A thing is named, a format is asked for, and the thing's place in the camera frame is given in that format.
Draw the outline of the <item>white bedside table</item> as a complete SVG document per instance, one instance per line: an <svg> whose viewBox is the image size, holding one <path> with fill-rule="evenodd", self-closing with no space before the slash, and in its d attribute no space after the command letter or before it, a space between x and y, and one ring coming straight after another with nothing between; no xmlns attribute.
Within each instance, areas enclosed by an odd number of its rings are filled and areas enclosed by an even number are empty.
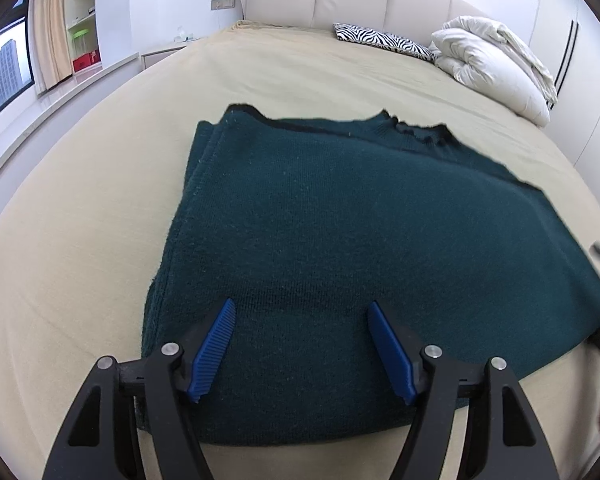
<svg viewBox="0 0 600 480"><path fill-rule="evenodd" d="M154 47L142 52L140 54L140 64L142 64L142 70L147 70L148 67L154 66L173 53L185 49L193 42L195 42L195 40L169 42L163 46Z"/></svg>

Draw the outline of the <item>red storage box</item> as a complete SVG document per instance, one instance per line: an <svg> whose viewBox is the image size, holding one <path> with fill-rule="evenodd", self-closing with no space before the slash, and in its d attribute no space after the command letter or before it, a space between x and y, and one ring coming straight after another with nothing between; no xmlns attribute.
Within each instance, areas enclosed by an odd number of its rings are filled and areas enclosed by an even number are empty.
<svg viewBox="0 0 600 480"><path fill-rule="evenodd" d="M99 50L93 50L79 55L72 61L73 71L75 73L80 70L85 70L87 67L93 66L100 62Z"/></svg>

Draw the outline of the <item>zebra print pillow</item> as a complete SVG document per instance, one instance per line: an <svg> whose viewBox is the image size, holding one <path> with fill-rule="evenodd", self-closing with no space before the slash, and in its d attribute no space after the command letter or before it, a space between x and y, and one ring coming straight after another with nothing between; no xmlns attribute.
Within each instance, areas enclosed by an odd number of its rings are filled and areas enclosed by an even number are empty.
<svg viewBox="0 0 600 480"><path fill-rule="evenodd" d="M391 32L380 32L369 27L347 23L335 23L332 29L340 41L399 53L429 63L434 62L434 55L428 48Z"/></svg>

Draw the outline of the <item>beige curtain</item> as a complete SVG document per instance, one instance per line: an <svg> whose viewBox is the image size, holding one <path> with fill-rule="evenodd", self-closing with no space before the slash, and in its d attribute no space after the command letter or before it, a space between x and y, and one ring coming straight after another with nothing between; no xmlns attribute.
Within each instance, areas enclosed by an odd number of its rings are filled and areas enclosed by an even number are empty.
<svg viewBox="0 0 600 480"><path fill-rule="evenodd" d="M72 75L64 0L29 0L27 22L34 88L40 96Z"/></svg>

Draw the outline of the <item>dark green knit sweater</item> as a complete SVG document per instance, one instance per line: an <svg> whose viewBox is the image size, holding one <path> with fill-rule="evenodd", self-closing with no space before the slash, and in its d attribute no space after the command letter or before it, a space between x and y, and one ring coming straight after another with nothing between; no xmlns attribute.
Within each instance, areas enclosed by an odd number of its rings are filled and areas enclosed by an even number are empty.
<svg viewBox="0 0 600 480"><path fill-rule="evenodd" d="M216 300L235 330L198 437L322 442L406 425L366 326L385 300L451 356L527 376L600 327L600 277L544 195L456 140L380 113L196 128L145 304L142 350Z"/></svg>

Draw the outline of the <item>black framed window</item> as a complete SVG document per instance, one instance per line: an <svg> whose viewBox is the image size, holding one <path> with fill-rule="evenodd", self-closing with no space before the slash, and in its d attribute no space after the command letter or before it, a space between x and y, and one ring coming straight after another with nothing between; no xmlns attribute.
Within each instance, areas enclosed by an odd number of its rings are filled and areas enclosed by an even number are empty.
<svg viewBox="0 0 600 480"><path fill-rule="evenodd" d="M0 19L0 111L33 84L27 33L30 0L17 0Z"/></svg>

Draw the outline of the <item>white folded duvet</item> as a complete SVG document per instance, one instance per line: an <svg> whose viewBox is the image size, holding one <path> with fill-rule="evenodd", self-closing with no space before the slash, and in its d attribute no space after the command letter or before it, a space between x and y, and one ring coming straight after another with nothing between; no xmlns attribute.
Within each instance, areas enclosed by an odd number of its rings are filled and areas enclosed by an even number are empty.
<svg viewBox="0 0 600 480"><path fill-rule="evenodd" d="M554 77L504 23L460 15L431 34L437 68L542 128L558 101Z"/></svg>

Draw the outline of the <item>green item on shelf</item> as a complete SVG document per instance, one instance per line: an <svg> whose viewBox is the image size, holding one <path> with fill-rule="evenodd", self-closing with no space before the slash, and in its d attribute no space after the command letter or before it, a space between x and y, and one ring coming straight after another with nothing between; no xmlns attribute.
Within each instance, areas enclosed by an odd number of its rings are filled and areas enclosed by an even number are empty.
<svg viewBox="0 0 600 480"><path fill-rule="evenodd" d="M82 29L76 30L72 34L72 39L73 40L78 40L78 39L86 36L89 32L90 32L90 30L88 28L82 28Z"/></svg>

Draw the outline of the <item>white wall shelf unit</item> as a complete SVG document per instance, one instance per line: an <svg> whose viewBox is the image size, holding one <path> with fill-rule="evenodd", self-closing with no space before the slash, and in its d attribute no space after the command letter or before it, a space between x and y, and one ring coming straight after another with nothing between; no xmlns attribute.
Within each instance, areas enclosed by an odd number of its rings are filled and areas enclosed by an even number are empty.
<svg viewBox="0 0 600 480"><path fill-rule="evenodd" d="M96 49L99 50L96 27L96 2L95 0L64 0L64 12L65 29L72 64L72 61L79 55ZM72 34L82 28L88 28L90 32L78 40L73 40Z"/></svg>

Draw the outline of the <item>white window sill bench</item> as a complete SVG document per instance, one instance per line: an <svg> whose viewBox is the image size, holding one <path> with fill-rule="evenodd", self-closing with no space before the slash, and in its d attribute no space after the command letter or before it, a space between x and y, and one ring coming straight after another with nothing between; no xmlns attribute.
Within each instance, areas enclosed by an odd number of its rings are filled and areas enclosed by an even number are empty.
<svg viewBox="0 0 600 480"><path fill-rule="evenodd" d="M10 124L0 123L0 215L48 151L96 104L140 73L132 53L106 67L89 68L34 100Z"/></svg>

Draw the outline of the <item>grey wall switch panel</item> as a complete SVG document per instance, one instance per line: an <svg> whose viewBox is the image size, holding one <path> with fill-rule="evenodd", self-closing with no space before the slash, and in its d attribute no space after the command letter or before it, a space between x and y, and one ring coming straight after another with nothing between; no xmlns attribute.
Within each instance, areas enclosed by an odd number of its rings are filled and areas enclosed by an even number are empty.
<svg viewBox="0 0 600 480"><path fill-rule="evenodd" d="M230 10L236 6L236 0L211 0L211 10Z"/></svg>

